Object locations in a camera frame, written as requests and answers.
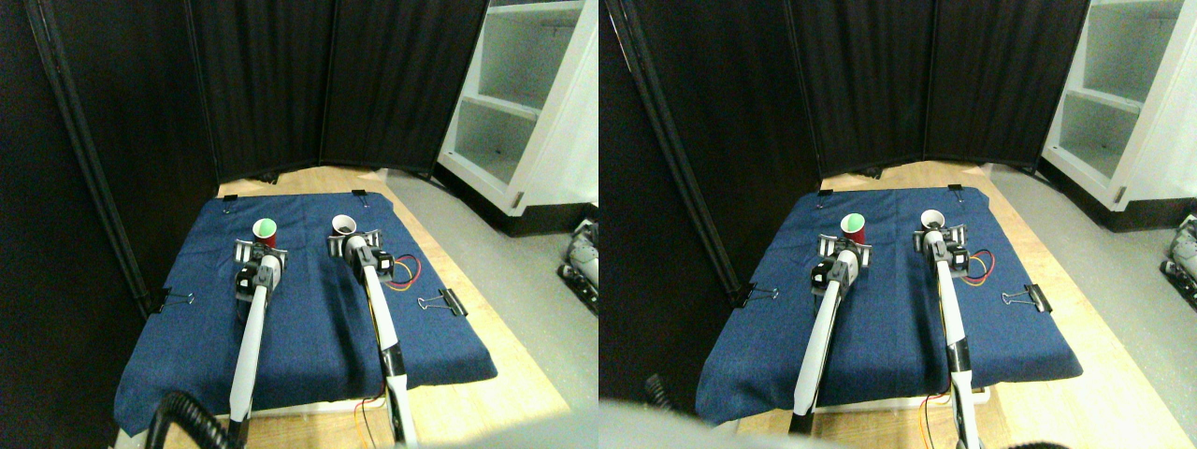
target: gray floor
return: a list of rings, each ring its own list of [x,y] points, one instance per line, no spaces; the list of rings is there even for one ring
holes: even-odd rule
[[[403,171],[390,170],[387,186],[478,286],[570,408],[594,405],[598,320],[555,273],[570,236],[508,237],[457,198]]]
[[[990,177],[1197,443],[1197,311],[1159,272],[1173,231],[1114,233],[1027,175],[994,165]]]

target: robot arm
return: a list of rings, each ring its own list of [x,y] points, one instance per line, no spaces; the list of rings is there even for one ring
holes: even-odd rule
[[[328,237],[328,251],[333,257],[342,257],[353,268],[358,283],[366,291],[383,375],[387,378],[388,405],[391,411],[391,431],[395,441],[408,448],[417,448],[415,421],[407,399],[407,369],[400,351],[399,335],[390,318],[390,308],[382,290],[382,281],[390,280],[395,271],[395,259],[382,250],[382,236],[377,230],[352,232]]]
[[[923,230],[915,232],[916,250],[926,256],[935,269],[940,290],[940,311],[943,335],[947,339],[948,371],[952,384],[952,408],[956,415],[958,447],[979,449],[977,415],[972,399],[972,366],[968,360],[968,338],[965,335],[960,303],[952,278],[968,273],[968,250],[965,249],[965,226],[943,227],[944,218],[929,210],[922,216]]]
[[[847,238],[819,236],[819,253],[825,259],[810,274],[812,291],[822,295],[815,324],[810,330],[807,352],[802,357],[802,369],[794,388],[794,414],[807,415],[814,409],[819,395],[819,382],[822,380],[827,359],[827,347],[831,344],[831,330],[836,323],[836,311],[839,303],[847,296],[849,289],[856,281],[862,267],[868,267],[869,245],[858,244]]]
[[[266,307],[282,277],[287,251],[261,243],[237,241],[236,259],[244,266],[237,273],[237,299],[249,301],[249,316],[237,354],[232,389],[229,393],[229,431],[244,442],[249,432],[249,412],[254,401],[254,381],[266,324]]]

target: yellow wire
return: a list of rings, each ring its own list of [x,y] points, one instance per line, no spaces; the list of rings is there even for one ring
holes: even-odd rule
[[[412,279],[414,277],[412,274],[412,268],[409,268],[407,266],[407,263],[403,263],[403,262],[400,262],[400,261],[395,261],[395,265],[401,266],[401,267],[403,267],[403,269],[407,271],[407,279]],[[407,286],[402,287],[402,289],[399,289],[399,287],[396,287],[394,285],[390,285],[390,284],[387,284],[387,283],[383,283],[383,285],[385,285],[388,289],[394,290],[394,291],[407,291],[407,289],[412,287],[412,284],[407,284]]]
[[[984,268],[985,272],[989,271],[989,266],[986,266],[985,261],[980,260],[980,257],[970,256],[968,259],[976,260],[977,263],[980,263],[980,267]],[[985,280],[989,280],[989,278],[985,278],[985,280],[982,280],[980,283],[977,283],[977,284],[970,283],[968,279],[960,279],[960,280],[965,281],[965,284],[972,285],[974,287],[979,287],[982,284],[985,284]]]

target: black binder clip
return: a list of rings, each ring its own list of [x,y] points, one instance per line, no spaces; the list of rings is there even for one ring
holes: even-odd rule
[[[1022,287],[1026,289],[1026,291],[1021,291],[1014,295],[1002,293],[1002,302],[1005,303],[1005,305],[1031,304],[1034,305],[1035,309],[1039,309],[1040,314],[1045,311],[1051,314],[1051,303],[1047,302],[1047,297],[1044,296],[1044,291],[1039,289],[1039,284],[1023,285]],[[1010,299],[1013,297],[1023,295],[1028,296],[1031,301]]]
[[[232,213],[232,205],[230,202],[237,201],[237,195],[225,195],[224,200],[224,213]]]
[[[370,207],[370,204],[366,202],[366,190],[356,189],[353,190],[353,196],[357,196],[359,200],[361,200],[361,207]]]
[[[449,310],[452,310],[454,316],[466,316],[466,315],[469,315],[466,311],[466,307],[461,304],[461,299],[457,299],[457,295],[452,292],[452,289],[437,289],[437,292],[439,292],[440,296],[437,296],[437,297],[433,297],[433,298],[429,298],[429,299],[415,298],[415,302],[418,304],[420,304],[420,309],[423,309],[423,310],[429,310],[429,308],[432,308],[432,309],[449,309]],[[445,305],[427,304],[427,303],[431,303],[431,302],[437,301],[437,299],[444,299]]]
[[[176,302],[169,302],[170,298],[183,298],[183,299]],[[160,292],[153,299],[151,299],[150,313],[160,314],[162,310],[165,309],[168,305],[190,304],[194,302],[195,302],[195,293],[187,293],[187,295],[172,293],[171,289],[166,287],[162,289]]]
[[[752,296],[753,292],[761,292],[766,295]],[[778,295],[782,295],[782,292],[778,291],[777,289],[773,290],[757,289],[757,283],[749,283],[747,286],[745,286],[745,289],[740,289],[740,293],[736,295],[735,298],[731,298],[731,305],[735,307],[736,309],[742,309],[745,305],[748,305],[749,301],[765,299],[765,298],[777,299]]]
[[[956,194],[956,202],[965,202],[964,195],[960,194],[961,192],[965,192],[965,187],[964,186],[960,186],[960,184],[948,184],[948,190],[952,190],[952,193]]]
[[[819,202],[815,204],[815,208],[822,208],[824,196],[831,196],[833,192],[836,190],[833,189],[819,190]]]

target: red wire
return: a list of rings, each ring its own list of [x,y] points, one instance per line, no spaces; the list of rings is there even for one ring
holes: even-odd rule
[[[973,253],[973,256],[977,256],[978,254],[982,254],[982,253],[989,254],[989,271],[986,271],[985,274],[982,274],[980,278],[973,278],[973,277],[966,275],[966,277],[964,277],[965,279],[968,279],[968,280],[971,280],[973,283],[980,283],[980,281],[983,281],[985,279],[989,279],[989,275],[994,273],[994,266],[997,265],[997,257],[995,257],[994,253],[990,253],[988,249],[983,249],[983,250],[979,250],[977,253]]]
[[[412,283],[415,283],[417,279],[420,279],[420,272],[424,271],[424,262],[420,262],[420,260],[418,257],[415,257],[415,256],[413,256],[411,254],[405,255],[405,256],[399,257],[399,259],[395,259],[395,261],[399,262],[399,261],[401,261],[403,259],[411,259],[411,260],[415,261],[415,275],[413,275],[412,279],[408,280],[408,281],[406,281],[406,283],[388,281],[387,284],[402,287],[402,286],[412,285]]]

